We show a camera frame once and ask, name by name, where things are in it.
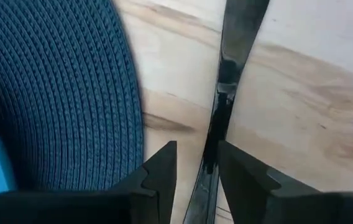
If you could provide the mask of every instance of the plywood board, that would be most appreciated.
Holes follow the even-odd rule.
[[[182,223],[208,129],[226,0],[114,0],[143,91],[146,157],[178,141]],[[227,140],[324,191],[353,190],[353,0],[270,0]],[[216,221],[232,223],[222,190]]]

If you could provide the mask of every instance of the blue knitted fabric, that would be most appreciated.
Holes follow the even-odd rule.
[[[0,137],[20,189],[108,189],[143,163],[137,77],[112,2],[0,0]]]

